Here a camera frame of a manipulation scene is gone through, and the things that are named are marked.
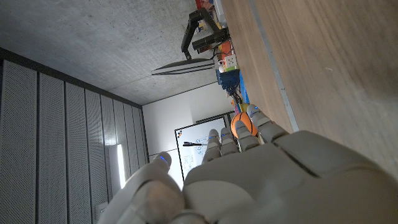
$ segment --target white wall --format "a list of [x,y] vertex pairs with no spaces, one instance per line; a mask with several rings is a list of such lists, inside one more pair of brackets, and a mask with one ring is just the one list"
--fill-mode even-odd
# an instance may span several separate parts
[[[221,85],[213,83],[142,107],[150,159],[162,151],[177,148],[174,130],[196,121],[233,111]],[[177,150],[169,153],[172,166],[169,175],[182,188],[182,174]]]

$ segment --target gray wall panel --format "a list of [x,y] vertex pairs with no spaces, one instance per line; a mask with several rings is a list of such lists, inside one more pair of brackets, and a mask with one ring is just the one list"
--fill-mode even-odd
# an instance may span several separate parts
[[126,121],[127,145],[129,147],[130,170],[131,170],[131,175],[133,175],[133,173],[135,173],[139,168],[136,134],[134,130],[134,121],[132,118],[131,106],[123,104],[123,107],[124,107],[124,119]]
[[148,164],[149,163],[149,155],[148,155],[148,148],[147,148],[147,136],[145,134],[144,114],[142,113],[141,109],[139,109],[139,117],[141,119],[142,140],[144,141],[144,156],[145,156],[145,161]]
[[84,89],[66,84],[70,223],[91,223]]
[[4,61],[0,223],[35,223],[37,72]]
[[[114,129],[114,113],[113,113],[113,100],[101,96],[101,111],[102,111],[102,122],[104,129],[104,143],[105,143],[105,165],[106,173],[111,173],[109,164],[109,148],[107,146],[116,145],[116,133]],[[108,201],[112,199],[112,181],[111,175],[107,175],[108,180]]]
[[138,108],[132,108],[132,117],[134,119],[134,129],[136,130],[136,142],[137,142],[137,154],[138,154],[138,163],[139,167],[141,168],[146,164],[146,154],[144,151],[144,139],[142,135],[142,128],[141,128],[141,118],[140,112]]
[[40,74],[39,223],[67,222],[63,81]]
[[99,94],[89,90],[85,90],[85,93],[90,160],[91,210],[93,211],[93,223],[97,223],[96,206],[108,201],[101,102]]
[[116,125],[116,142],[122,145],[124,172],[126,180],[130,178],[129,149],[127,148],[126,123],[124,121],[123,103],[113,100],[114,122]]

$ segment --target white robotic hand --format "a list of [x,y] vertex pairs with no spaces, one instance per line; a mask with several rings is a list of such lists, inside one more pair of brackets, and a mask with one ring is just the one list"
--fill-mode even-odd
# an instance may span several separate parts
[[317,134],[289,134],[255,105],[248,115],[265,144],[241,121],[242,153],[229,130],[221,143],[211,130],[182,192],[163,152],[127,181],[99,223],[398,223],[398,184],[375,163]]

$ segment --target wall outlet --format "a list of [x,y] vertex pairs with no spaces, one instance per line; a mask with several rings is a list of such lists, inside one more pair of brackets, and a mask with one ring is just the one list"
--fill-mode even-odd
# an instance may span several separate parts
[[233,67],[233,66],[238,66],[238,63],[236,62],[235,54],[225,57],[225,66],[227,68]]

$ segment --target concrete ceiling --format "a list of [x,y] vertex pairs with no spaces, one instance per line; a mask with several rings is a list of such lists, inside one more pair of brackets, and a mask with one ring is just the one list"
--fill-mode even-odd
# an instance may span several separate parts
[[144,105],[216,82],[214,70],[150,74],[185,59],[194,10],[195,0],[2,0],[0,47]]

